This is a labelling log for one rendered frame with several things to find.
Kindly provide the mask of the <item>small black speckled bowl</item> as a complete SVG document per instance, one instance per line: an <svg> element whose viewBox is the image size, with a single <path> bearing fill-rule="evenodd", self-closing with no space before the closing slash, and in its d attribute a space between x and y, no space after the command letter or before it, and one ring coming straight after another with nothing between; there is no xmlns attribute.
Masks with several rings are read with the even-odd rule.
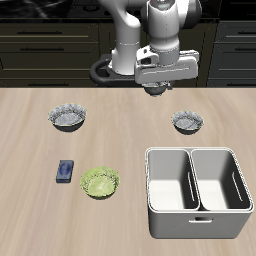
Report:
<svg viewBox="0 0 256 256"><path fill-rule="evenodd" d="M172 124L178 132L184 135L192 135L201 129L204 120L196 112L183 110L173 114Z"/></svg>

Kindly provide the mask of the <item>small blue box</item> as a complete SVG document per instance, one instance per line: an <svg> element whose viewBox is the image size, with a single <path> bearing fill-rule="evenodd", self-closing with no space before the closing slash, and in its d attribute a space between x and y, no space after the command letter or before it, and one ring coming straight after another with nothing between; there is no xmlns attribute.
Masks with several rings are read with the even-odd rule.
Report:
<svg viewBox="0 0 256 256"><path fill-rule="evenodd" d="M73 160L61 160L59 163L56 182L57 183L70 183L72 177L74 161Z"/></svg>

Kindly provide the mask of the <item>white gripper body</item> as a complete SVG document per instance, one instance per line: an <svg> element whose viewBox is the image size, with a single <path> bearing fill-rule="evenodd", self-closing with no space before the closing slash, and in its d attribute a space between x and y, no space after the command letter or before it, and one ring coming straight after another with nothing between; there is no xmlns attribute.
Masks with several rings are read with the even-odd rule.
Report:
<svg viewBox="0 0 256 256"><path fill-rule="evenodd" d="M176 80L198 76L199 53L195 50L139 49L134 64L135 82L151 96L161 95Z"/></svg>

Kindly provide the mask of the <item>green speckled bowl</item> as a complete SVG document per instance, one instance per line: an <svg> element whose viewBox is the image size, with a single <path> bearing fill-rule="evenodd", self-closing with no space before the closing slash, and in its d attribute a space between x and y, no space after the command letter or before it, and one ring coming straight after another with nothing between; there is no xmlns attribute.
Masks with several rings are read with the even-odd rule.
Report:
<svg viewBox="0 0 256 256"><path fill-rule="evenodd" d="M80 179L81 189L95 199L105 199L112 196L119 185L119 174L112 168L105 166L91 168Z"/></svg>

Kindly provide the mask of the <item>dark kitchen cupboards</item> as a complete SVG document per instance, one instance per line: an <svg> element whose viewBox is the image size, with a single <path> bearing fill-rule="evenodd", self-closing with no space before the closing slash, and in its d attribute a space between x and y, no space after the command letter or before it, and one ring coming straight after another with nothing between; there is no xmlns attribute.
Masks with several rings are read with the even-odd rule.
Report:
<svg viewBox="0 0 256 256"><path fill-rule="evenodd" d="M256 0L252 21L229 21L199 0L200 21L178 33L199 53L198 76L172 87L256 87ZM110 59L114 20L99 0L0 0L0 87L98 87L91 66Z"/></svg>

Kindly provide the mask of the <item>large black speckled bowl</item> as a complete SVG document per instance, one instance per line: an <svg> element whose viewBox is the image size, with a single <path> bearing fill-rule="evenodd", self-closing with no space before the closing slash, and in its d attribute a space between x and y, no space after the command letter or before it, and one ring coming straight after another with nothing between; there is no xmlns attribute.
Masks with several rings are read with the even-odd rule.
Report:
<svg viewBox="0 0 256 256"><path fill-rule="evenodd" d="M84 123L87 110L75 103L65 103L53 108L48 114L48 120L62 132L74 132Z"/></svg>

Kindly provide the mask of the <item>flat black base plate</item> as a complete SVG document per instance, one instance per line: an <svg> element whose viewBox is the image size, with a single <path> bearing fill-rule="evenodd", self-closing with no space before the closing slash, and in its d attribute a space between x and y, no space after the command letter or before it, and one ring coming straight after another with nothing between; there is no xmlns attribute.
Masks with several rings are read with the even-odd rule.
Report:
<svg viewBox="0 0 256 256"><path fill-rule="evenodd" d="M90 79L98 87L138 87L133 75L121 75L109 67L110 59L94 63L89 71Z"/></svg>

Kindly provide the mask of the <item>white two-bin basket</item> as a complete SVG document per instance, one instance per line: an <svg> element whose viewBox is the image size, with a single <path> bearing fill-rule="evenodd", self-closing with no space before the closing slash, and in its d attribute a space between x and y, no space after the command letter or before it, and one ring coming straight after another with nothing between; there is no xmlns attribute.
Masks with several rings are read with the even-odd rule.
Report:
<svg viewBox="0 0 256 256"><path fill-rule="evenodd" d="M229 148L149 148L145 169L149 231L156 239L233 239L254 210Z"/></svg>

